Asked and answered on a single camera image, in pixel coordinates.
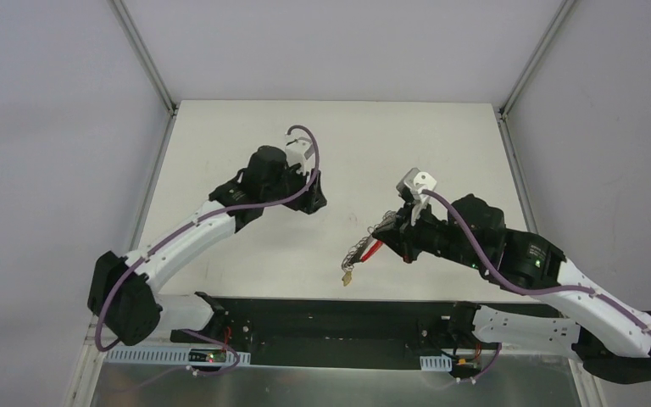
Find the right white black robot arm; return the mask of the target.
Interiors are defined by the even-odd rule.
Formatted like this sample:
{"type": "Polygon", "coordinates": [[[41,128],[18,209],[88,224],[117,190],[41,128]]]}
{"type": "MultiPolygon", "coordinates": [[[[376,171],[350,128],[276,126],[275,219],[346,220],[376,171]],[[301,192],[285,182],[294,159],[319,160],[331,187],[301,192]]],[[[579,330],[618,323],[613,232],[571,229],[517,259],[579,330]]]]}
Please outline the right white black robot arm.
{"type": "Polygon", "coordinates": [[[441,220],[406,198],[372,235],[405,263],[431,254],[475,269],[500,289],[557,311],[555,317],[537,317],[458,302],[447,324],[454,345],[517,344],[574,360],[607,382],[651,382],[651,311],[612,298],[550,241],[509,229],[504,212],[484,200],[460,198],[448,205],[448,216],[441,220]]]}

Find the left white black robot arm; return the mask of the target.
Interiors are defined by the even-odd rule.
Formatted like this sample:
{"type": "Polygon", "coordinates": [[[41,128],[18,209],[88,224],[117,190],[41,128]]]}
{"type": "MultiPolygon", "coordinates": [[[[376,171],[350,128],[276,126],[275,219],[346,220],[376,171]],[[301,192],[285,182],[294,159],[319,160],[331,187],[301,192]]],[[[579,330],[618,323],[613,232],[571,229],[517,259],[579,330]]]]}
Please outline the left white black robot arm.
{"type": "Polygon", "coordinates": [[[163,295],[161,289],[206,249],[257,220],[265,208],[284,205],[311,215],[325,207],[319,164],[312,142],[260,147],[245,168],[157,242],[124,255],[102,254],[94,266],[88,309],[127,346],[156,331],[181,329],[205,343],[218,341],[225,321],[205,294],[163,295]]]}

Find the red keyring holder with rings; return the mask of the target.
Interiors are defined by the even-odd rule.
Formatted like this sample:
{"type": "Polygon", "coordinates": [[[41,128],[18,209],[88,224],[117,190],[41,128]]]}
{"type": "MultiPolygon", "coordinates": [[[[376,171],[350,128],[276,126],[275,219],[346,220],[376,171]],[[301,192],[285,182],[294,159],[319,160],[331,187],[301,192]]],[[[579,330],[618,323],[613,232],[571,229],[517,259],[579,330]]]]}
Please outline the red keyring holder with rings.
{"type": "Polygon", "coordinates": [[[341,269],[343,272],[342,285],[347,287],[353,279],[353,269],[356,264],[367,261],[381,246],[382,242],[373,237],[373,232],[378,227],[384,226],[392,220],[392,213],[388,212],[381,222],[367,229],[367,235],[362,237],[347,252],[342,260],[341,269]]]}

